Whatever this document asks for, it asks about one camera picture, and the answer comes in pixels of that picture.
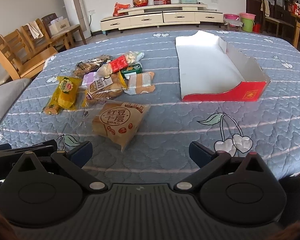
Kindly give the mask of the blue quilted table cover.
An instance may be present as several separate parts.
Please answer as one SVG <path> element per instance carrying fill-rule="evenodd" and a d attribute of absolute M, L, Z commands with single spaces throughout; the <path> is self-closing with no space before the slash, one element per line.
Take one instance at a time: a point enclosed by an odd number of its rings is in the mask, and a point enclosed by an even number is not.
<path fill-rule="evenodd" d="M 85 169 L 106 182 L 173 183 L 197 169 L 189 157 L 193 141 L 244 156 L 250 148 L 276 178 L 300 173 L 300 52 L 271 36 L 217 31 L 216 35 L 254 57 L 271 82 L 256 102 L 182 102 L 175 39 L 193 31 L 129 35 L 80 46 L 49 59 L 0 124 L 0 144 L 24 147 L 54 139 L 60 148 L 89 140 L 93 157 Z M 137 134 L 122 150 L 90 128 L 87 109 L 47 115 L 43 108 L 76 64 L 103 54 L 141 51 L 145 71 L 154 72 L 151 94 L 122 94 L 121 101 L 149 104 Z"/>

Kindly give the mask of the white and red cardboard tray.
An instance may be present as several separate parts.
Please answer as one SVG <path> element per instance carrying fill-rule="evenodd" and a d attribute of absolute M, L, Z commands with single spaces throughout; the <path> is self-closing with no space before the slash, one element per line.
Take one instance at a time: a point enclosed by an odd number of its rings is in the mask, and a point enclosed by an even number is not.
<path fill-rule="evenodd" d="M 181 99 L 193 101 L 257 101 L 270 77 L 257 61 L 221 37 L 198 31 L 178 36 Z"/>

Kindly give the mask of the red plastic bag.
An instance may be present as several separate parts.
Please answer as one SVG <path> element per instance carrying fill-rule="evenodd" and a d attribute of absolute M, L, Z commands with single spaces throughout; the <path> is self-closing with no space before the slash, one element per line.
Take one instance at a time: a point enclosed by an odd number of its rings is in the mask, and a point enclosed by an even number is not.
<path fill-rule="evenodd" d="M 114 5 L 114 11 L 113 16 L 118 17 L 124 15 L 124 13 L 121 12 L 121 10 L 130 8 L 130 4 L 121 4 L 121 3 L 115 3 Z"/>

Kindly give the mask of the red label cracker bag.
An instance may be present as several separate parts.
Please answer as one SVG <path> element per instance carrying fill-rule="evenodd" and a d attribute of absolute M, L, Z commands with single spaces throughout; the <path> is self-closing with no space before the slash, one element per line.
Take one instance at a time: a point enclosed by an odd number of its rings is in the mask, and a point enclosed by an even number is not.
<path fill-rule="evenodd" d="M 129 51 L 120 55 L 119 57 L 109 61 L 108 63 L 103 64 L 98 68 L 96 75 L 98 77 L 107 77 L 113 73 L 119 72 L 122 69 L 127 68 L 129 65 L 134 62 L 139 62 L 144 57 L 143 52 L 134 52 Z"/>

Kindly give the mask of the near light wooden chair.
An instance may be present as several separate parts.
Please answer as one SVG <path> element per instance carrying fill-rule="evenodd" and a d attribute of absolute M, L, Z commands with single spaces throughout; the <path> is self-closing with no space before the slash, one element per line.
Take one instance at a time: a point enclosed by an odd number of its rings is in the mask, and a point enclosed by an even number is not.
<path fill-rule="evenodd" d="M 8 44 L 0 37 L 0 64 L 8 72 L 12 80 L 32 78 L 41 72 L 46 61 L 58 53 L 55 48 L 50 47 L 38 55 L 30 58 L 25 63 L 15 55 Z"/>

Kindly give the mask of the purple snack packet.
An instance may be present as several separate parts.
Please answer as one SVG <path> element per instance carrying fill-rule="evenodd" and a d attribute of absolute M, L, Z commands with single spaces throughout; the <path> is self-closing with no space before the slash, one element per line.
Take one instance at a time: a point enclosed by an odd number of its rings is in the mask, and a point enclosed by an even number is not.
<path fill-rule="evenodd" d="M 98 79 L 98 75 L 96 72 L 89 72 L 83 76 L 82 87 L 87 87 L 91 83 L 93 83 L 96 79 Z"/>

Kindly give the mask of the dark brown cookie bag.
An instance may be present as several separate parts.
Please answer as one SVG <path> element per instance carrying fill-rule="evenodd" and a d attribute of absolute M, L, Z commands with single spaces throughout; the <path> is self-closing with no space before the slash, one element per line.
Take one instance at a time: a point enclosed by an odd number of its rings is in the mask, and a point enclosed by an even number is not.
<path fill-rule="evenodd" d="M 83 78 L 85 74 L 97 71 L 102 65 L 109 62 L 110 60 L 111 56 L 101 55 L 93 59 L 81 61 L 78 64 L 76 64 L 72 75 L 74 77 Z"/>

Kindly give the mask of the brown and clear wafer packet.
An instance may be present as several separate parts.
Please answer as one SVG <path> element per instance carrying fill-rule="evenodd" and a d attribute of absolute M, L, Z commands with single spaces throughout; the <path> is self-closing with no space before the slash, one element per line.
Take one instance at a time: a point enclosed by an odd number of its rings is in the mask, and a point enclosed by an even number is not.
<path fill-rule="evenodd" d="M 130 75 L 125 93 L 129 95 L 137 95 L 154 92 L 155 85 L 152 83 L 153 78 L 153 72 Z"/>

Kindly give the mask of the green snack box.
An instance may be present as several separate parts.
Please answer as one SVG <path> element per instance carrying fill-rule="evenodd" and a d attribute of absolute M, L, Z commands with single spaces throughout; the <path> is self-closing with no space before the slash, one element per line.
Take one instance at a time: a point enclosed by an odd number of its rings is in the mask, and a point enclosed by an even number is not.
<path fill-rule="evenodd" d="M 131 75 L 142 73 L 142 64 L 139 62 L 134 62 L 132 65 L 125 69 L 120 70 L 121 75 L 124 79 L 128 80 Z"/>

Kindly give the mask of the grey sofa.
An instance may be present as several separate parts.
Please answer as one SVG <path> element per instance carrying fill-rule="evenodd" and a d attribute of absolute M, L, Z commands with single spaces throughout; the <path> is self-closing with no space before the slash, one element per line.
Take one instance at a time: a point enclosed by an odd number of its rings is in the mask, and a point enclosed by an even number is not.
<path fill-rule="evenodd" d="M 30 79 L 17 79 L 0 85 L 0 123 L 30 83 Z"/>

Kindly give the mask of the light wooden chair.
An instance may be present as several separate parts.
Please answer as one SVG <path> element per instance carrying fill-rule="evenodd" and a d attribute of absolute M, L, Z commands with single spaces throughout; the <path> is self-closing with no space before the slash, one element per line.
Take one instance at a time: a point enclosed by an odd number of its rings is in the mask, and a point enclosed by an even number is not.
<path fill-rule="evenodd" d="M 15 55 L 8 44 L 0 37 L 0 64 L 8 72 L 12 80 L 32 78 L 41 72 L 46 61 L 58 53 L 55 48 L 50 47 L 38 55 L 30 58 L 25 63 Z"/>
<path fill-rule="evenodd" d="M 50 47 L 63 46 L 68 41 L 65 35 L 51 38 L 41 23 L 39 24 L 39 30 L 43 36 L 34 38 L 30 32 L 30 28 L 27 25 L 23 25 L 20 29 L 15 29 L 15 31 L 1 36 L 1 38 L 15 54 L 25 52 L 31 56 L 37 55 Z"/>

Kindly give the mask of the pink basin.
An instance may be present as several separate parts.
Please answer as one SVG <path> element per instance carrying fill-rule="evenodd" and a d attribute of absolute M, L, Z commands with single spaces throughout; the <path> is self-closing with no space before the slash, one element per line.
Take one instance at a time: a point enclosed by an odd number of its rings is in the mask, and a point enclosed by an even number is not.
<path fill-rule="evenodd" d="M 236 15 L 236 14 L 224 14 L 224 19 L 225 20 L 238 21 L 239 20 L 239 15 Z"/>

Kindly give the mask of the dark chair by shelf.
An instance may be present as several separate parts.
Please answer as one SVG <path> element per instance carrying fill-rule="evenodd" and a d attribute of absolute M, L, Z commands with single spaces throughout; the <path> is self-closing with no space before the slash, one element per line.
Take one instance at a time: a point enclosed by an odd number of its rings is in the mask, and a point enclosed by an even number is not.
<path fill-rule="evenodd" d="M 270 15 L 270 5 L 268 0 L 262 0 L 261 4 L 261 29 L 263 32 L 266 27 L 267 32 L 270 32 L 271 25 L 275 26 L 275 37 L 279 36 L 279 31 L 281 30 L 281 37 L 284 37 L 287 28 L 294 29 L 294 25 L 288 23 L 282 19 L 271 17 Z"/>

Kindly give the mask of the cream tv cabinet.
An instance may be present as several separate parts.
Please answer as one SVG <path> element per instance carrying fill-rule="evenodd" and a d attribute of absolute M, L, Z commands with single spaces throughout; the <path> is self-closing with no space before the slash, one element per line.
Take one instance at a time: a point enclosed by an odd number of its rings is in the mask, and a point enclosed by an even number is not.
<path fill-rule="evenodd" d="M 159 27 L 163 25 L 217 23 L 222 25 L 224 14 L 207 9 L 205 4 L 165 4 L 132 7 L 118 10 L 119 16 L 104 18 L 100 22 L 105 34 L 110 30 Z"/>

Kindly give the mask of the white paper bag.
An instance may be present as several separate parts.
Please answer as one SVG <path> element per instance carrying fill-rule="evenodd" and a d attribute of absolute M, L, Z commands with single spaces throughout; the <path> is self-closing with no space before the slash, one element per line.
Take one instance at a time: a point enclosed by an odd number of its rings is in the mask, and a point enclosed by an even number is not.
<path fill-rule="evenodd" d="M 52 20 L 48 25 L 51 36 L 63 31 L 68 27 L 70 27 L 70 23 L 67 18 L 63 18 L 63 17 L 59 17 Z"/>

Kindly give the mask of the green bucket pink lid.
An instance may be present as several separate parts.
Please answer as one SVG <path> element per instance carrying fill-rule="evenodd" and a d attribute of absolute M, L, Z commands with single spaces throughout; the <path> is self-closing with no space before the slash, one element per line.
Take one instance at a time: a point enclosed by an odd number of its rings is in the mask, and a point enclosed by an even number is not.
<path fill-rule="evenodd" d="M 255 24 L 254 20 L 256 15 L 246 12 L 241 12 L 239 15 L 241 22 L 243 23 L 242 30 L 251 33 Z"/>

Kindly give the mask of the red bean bread package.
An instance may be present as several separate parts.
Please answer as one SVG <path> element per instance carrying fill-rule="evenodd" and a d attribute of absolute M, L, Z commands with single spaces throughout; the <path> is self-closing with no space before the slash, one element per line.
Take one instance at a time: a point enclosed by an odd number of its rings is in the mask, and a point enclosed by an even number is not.
<path fill-rule="evenodd" d="M 114 100 L 96 103 L 96 114 L 91 122 L 93 132 L 120 145 L 121 150 L 133 139 L 150 105 Z"/>

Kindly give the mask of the dark cushioned chair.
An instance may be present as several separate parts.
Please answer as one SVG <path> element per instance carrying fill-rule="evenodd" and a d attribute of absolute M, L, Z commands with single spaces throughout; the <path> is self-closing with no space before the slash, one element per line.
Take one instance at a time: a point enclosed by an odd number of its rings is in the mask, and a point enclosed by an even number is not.
<path fill-rule="evenodd" d="M 70 27 L 68 27 L 68 28 L 64 29 L 63 31 L 51 36 L 48 25 L 50 24 L 50 22 L 52 20 L 54 20 L 56 18 L 58 18 L 58 17 L 55 13 L 46 15 L 42 18 L 42 23 L 43 23 L 44 27 L 46 28 L 50 38 L 57 38 L 57 37 L 63 36 L 64 38 L 66 38 L 68 44 L 73 45 L 74 44 L 73 35 L 74 35 L 75 32 L 78 31 L 79 35 L 81 37 L 81 40 L 83 41 L 83 44 L 87 44 L 86 40 L 85 40 L 85 36 L 83 34 L 83 30 L 82 30 L 80 24 L 70 25 Z"/>

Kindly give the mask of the clear bag of buns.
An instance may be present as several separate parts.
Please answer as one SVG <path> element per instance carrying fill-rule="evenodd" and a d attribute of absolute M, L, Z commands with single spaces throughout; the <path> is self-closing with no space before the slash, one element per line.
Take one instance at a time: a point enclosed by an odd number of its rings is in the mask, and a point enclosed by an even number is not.
<path fill-rule="evenodd" d="M 127 83 L 120 72 L 93 81 L 85 90 L 82 107 L 98 100 L 116 98 L 127 89 Z"/>

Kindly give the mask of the yellow snack packet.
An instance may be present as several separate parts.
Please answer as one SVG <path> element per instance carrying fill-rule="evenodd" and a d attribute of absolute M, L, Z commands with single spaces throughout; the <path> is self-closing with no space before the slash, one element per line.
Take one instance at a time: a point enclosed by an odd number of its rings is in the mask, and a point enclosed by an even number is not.
<path fill-rule="evenodd" d="M 58 76 L 58 85 L 43 112 L 48 115 L 57 115 L 63 109 L 75 109 L 77 92 L 82 83 L 78 77 Z"/>

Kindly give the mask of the white standing air conditioner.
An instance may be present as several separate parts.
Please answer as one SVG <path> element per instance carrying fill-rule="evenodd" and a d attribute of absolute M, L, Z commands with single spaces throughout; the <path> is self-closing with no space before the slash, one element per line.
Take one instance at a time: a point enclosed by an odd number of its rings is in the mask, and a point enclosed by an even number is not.
<path fill-rule="evenodd" d="M 80 25 L 84 38 L 90 38 L 89 19 L 83 0 L 63 0 L 70 25 Z"/>

